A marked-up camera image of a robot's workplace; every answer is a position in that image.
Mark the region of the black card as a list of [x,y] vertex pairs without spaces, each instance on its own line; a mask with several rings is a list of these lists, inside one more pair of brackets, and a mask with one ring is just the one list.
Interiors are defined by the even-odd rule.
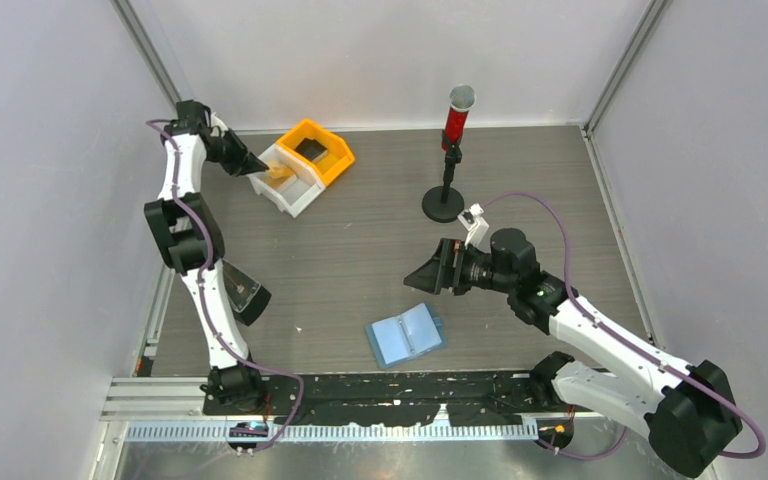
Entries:
[[304,138],[294,148],[294,151],[311,163],[318,163],[328,155],[328,149],[320,141],[313,138]]

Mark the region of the blue leather card holder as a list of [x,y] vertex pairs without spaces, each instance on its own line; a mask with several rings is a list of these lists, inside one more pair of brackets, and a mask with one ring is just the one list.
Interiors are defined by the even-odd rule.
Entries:
[[380,369],[416,359],[448,343],[441,318],[427,302],[373,322],[365,327],[365,333]]

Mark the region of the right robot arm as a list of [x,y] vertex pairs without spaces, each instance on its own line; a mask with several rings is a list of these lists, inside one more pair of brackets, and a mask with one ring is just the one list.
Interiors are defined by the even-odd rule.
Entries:
[[531,397],[544,410],[563,403],[608,417],[646,438],[675,472],[699,477],[743,429],[725,371],[692,365],[656,349],[610,320],[564,281],[542,269],[534,245],[516,228],[494,232],[487,252],[440,240],[408,274],[408,287],[437,295],[473,288],[505,295],[514,315],[597,361],[598,372],[554,352],[534,366]]

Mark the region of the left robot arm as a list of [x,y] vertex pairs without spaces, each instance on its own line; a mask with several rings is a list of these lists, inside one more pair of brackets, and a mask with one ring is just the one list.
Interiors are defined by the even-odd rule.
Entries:
[[164,264],[184,283],[200,319],[209,361],[200,387],[206,410],[262,411],[267,389],[240,329],[263,314],[271,294],[226,260],[201,179],[207,163],[232,177],[264,173],[268,167],[199,101],[179,101],[174,118],[148,124],[158,132],[167,161],[161,191],[144,205],[144,216]]

